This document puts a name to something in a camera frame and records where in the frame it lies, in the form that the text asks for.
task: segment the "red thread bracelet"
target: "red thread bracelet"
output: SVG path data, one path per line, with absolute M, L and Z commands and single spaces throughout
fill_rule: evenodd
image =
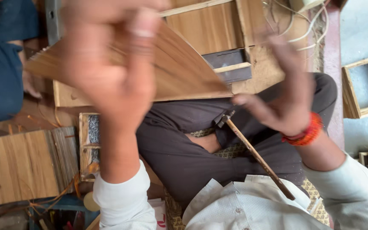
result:
M 310 124 L 309 126 L 298 135 L 294 137 L 288 137 L 282 134 L 282 142 L 287 141 L 289 144 L 294 146 L 304 146 L 312 143 L 318 136 L 320 131 L 323 129 L 322 118 L 315 112 L 310 113 Z

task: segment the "shirt sleeve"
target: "shirt sleeve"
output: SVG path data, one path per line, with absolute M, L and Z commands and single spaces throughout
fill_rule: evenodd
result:
M 323 198 L 335 229 L 368 229 L 368 169 L 346 155 L 345 162 L 327 172 L 303 166 L 308 180 Z
M 110 184 L 100 175 L 93 185 L 93 199 L 100 206 L 100 229 L 155 230 L 154 209 L 147 202 L 150 178 L 140 161 L 140 169 L 130 180 Z

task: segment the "blurred hand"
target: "blurred hand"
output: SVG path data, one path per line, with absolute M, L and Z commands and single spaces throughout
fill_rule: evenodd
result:
M 22 82 L 24 86 L 24 92 L 29 93 L 32 97 L 38 99 L 42 98 L 40 92 L 38 92 L 33 85 L 33 76 L 28 71 L 22 71 Z
M 157 34 L 158 11 L 166 0 L 75 0 L 66 18 L 64 70 L 69 83 L 78 87 L 95 107 L 120 130 L 136 130 L 155 96 L 153 40 Z M 130 52 L 127 67 L 111 65 L 108 48 L 111 24 L 128 21 Z
M 310 122 L 310 109 L 314 93 L 314 79 L 302 69 L 296 49 L 276 35 L 268 37 L 269 46 L 280 68 L 285 72 L 279 98 L 265 103 L 257 95 L 239 94 L 233 103 L 243 105 L 260 123 L 284 133 L 296 136 Z

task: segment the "round wooden disc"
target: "round wooden disc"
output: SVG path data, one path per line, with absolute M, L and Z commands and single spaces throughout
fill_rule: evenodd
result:
M 93 192 L 88 192 L 85 197 L 83 198 L 83 204 L 85 205 L 86 209 L 91 212 L 96 212 L 100 210 L 100 207 L 96 202 L 93 200 Z

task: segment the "concrete floor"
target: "concrete floor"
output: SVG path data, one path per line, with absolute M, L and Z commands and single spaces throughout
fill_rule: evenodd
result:
M 341 64 L 368 58 L 368 4 L 349 0 L 340 14 Z M 350 70 L 360 108 L 368 106 L 368 65 Z M 368 150 L 368 118 L 344 119 L 345 150 Z

